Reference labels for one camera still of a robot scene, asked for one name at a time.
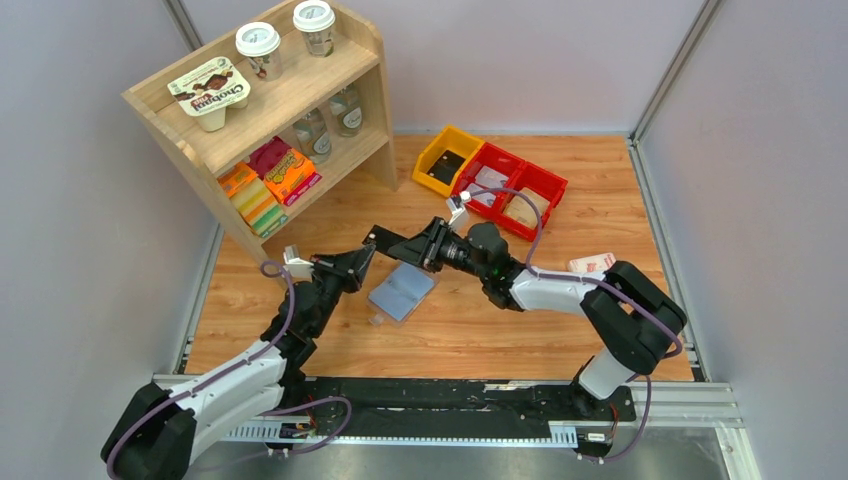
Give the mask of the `beige card holder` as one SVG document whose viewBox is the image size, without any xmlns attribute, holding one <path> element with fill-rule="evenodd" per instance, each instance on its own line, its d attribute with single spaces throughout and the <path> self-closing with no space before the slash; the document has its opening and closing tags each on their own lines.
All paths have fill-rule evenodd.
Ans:
<svg viewBox="0 0 848 480">
<path fill-rule="evenodd" d="M 367 301 L 372 310 L 369 322 L 374 326 L 404 325 L 437 283 L 434 274 L 400 263 L 369 292 Z"/>
</svg>

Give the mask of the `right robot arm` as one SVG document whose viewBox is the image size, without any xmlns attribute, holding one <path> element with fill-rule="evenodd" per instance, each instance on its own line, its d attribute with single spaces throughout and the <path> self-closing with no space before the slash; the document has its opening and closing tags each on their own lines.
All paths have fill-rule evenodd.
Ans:
<svg viewBox="0 0 848 480">
<path fill-rule="evenodd" d="M 598 417 L 620 385 L 651 375 L 663 359 L 684 350 L 686 314 L 629 262 L 582 274 L 537 269 L 510 254 L 495 224 L 475 224 L 461 236 L 440 217 L 412 237 L 382 227 L 368 237 L 378 252 L 419 269 L 438 273 L 450 267 L 476 277 L 500 309 L 587 318 L 603 348 L 579 370 L 570 392 L 572 408 L 583 418 Z"/>
</svg>

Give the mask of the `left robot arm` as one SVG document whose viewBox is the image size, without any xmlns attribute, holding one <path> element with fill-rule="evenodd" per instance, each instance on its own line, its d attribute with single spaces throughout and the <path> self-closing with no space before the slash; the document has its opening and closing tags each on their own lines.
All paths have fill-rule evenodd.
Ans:
<svg viewBox="0 0 848 480">
<path fill-rule="evenodd" d="M 140 387 L 101 450 L 112 479 L 181 479 L 213 443 L 247 420 L 290 415 L 306 399 L 303 364 L 317 349 L 341 297 L 358 292 L 374 245 L 304 260 L 294 247 L 266 260 L 262 275 L 286 285 L 276 317 L 245 351 L 206 374 L 163 388 Z"/>
</svg>

